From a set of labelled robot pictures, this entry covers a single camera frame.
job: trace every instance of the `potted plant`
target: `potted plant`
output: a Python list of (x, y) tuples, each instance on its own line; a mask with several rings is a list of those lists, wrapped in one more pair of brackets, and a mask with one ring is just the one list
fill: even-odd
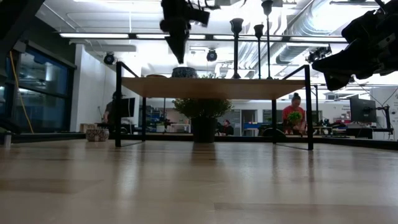
[(290, 130), (293, 130), (293, 128), (300, 123), (300, 121), (303, 119), (302, 115), (298, 111), (291, 112), (287, 116), (287, 121), (289, 122)]
[(217, 118), (232, 109), (232, 102), (222, 99), (176, 99), (175, 110), (191, 119), (194, 142), (214, 142)]

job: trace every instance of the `monitor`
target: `monitor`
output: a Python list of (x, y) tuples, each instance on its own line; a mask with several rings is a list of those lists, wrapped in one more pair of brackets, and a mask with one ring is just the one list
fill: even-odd
[(364, 123), (377, 122), (375, 101), (350, 98), (349, 107), (351, 108), (351, 121)]
[(121, 117), (132, 118), (134, 117), (135, 98), (123, 98), (121, 103)]

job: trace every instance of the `vase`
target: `vase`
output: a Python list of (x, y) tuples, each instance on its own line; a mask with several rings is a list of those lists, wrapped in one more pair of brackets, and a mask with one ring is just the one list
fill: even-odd
[(198, 78), (198, 74), (194, 68), (177, 67), (173, 69), (172, 78)]
[(89, 142), (105, 142), (108, 138), (108, 129), (87, 129), (86, 131), (86, 139)]
[(193, 142), (213, 143), (216, 134), (216, 118), (192, 118)]

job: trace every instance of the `black candle holder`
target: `black candle holder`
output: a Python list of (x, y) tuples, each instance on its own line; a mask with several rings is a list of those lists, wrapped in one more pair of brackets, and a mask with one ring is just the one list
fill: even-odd
[(262, 33), (263, 33), (263, 28), (264, 28), (264, 25), (262, 25), (262, 24), (259, 24), (259, 25), (255, 25), (254, 26), (254, 31), (255, 31), (255, 33), (254, 33), (254, 35), (257, 37), (257, 43), (258, 43), (258, 47), (259, 47), (259, 49), (258, 49), (258, 54), (259, 54), (259, 79), (261, 79), (261, 52), (260, 52), (260, 39), (261, 39), (261, 37), (262, 37)]
[(241, 78), (238, 74), (238, 39), (239, 33), (242, 31), (243, 19), (235, 18), (230, 22), (232, 33), (234, 33), (234, 75), (232, 78)]
[(267, 16), (267, 59), (268, 59), (268, 80), (271, 80), (271, 53), (269, 52), (269, 14), (272, 12), (273, 0), (266, 0), (261, 3), (264, 14)]

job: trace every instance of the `shelf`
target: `shelf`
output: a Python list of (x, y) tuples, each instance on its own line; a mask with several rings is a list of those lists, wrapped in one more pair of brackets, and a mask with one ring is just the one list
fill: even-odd
[(147, 98), (230, 100), (276, 100), (305, 86), (304, 80), (128, 77), (123, 77), (122, 85)]

